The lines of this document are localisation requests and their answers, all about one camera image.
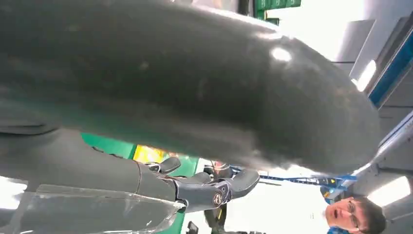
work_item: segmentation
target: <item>green panel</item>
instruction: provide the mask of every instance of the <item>green panel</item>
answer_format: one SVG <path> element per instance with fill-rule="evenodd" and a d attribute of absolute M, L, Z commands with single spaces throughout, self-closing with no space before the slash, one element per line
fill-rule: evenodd
<path fill-rule="evenodd" d="M 264 20 L 265 19 L 265 11 L 257 11 L 255 16 L 259 20 Z"/>
<path fill-rule="evenodd" d="M 272 0 L 271 1 L 271 9 L 280 9 L 280 8 L 285 8 L 287 5 L 287 0 Z"/>
<path fill-rule="evenodd" d="M 287 0 L 286 7 L 298 7 L 301 6 L 301 0 Z"/>
<path fill-rule="evenodd" d="M 103 150 L 105 153 L 116 154 L 122 156 L 123 158 L 132 159 L 134 149 L 136 148 L 134 144 L 102 136 L 88 133 L 81 133 L 81 136 L 86 144 Z"/>
<path fill-rule="evenodd" d="M 270 9 L 271 0 L 256 0 L 255 1 L 255 9 L 260 10 L 268 10 Z"/>

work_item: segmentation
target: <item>man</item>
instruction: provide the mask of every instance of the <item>man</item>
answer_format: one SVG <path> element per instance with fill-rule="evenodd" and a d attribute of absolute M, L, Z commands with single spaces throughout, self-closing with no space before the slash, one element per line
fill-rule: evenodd
<path fill-rule="evenodd" d="M 365 197 L 327 204 L 318 186 L 259 183 L 247 196 L 227 205 L 226 231 L 267 234 L 380 234 L 382 209 Z"/>
<path fill-rule="evenodd" d="M 379 234 L 386 228 L 382 208 L 365 197 L 349 197 L 327 206 L 325 218 L 328 226 L 352 234 Z"/>

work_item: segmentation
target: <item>robotic finger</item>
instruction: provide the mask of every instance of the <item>robotic finger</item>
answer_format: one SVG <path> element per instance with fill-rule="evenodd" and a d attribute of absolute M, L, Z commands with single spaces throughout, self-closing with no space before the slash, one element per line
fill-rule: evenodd
<path fill-rule="evenodd" d="M 209 175 L 204 172 L 194 177 L 209 179 Z M 233 178 L 220 178 L 208 183 L 194 183 L 192 177 L 159 175 L 159 178 L 175 187 L 176 200 L 185 204 L 181 211 L 191 213 L 216 209 L 232 199 L 247 195 L 257 185 L 260 176 L 256 171 L 245 169 Z"/>

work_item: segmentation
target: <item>ceiling light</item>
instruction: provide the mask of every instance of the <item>ceiling light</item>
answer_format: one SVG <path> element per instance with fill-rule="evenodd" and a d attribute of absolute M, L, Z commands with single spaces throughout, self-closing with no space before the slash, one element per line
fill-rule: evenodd
<path fill-rule="evenodd" d="M 376 65 L 375 61 L 372 60 L 367 64 L 366 69 L 364 69 L 364 72 L 361 74 L 360 78 L 356 81 L 354 80 L 353 83 L 356 84 L 357 89 L 360 92 L 363 92 L 364 89 L 367 87 L 369 84 L 370 80 L 372 79 L 374 73 L 376 70 Z"/>
<path fill-rule="evenodd" d="M 410 195 L 410 193 L 409 181 L 405 176 L 402 176 L 372 192 L 367 198 L 383 207 Z"/>

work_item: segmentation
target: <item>transparent plastic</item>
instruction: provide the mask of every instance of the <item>transparent plastic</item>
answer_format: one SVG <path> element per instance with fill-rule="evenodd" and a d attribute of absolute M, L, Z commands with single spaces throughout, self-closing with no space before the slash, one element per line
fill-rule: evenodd
<path fill-rule="evenodd" d="M 126 192 L 40 185 L 17 233 L 147 234 L 168 228 L 182 204 Z"/>

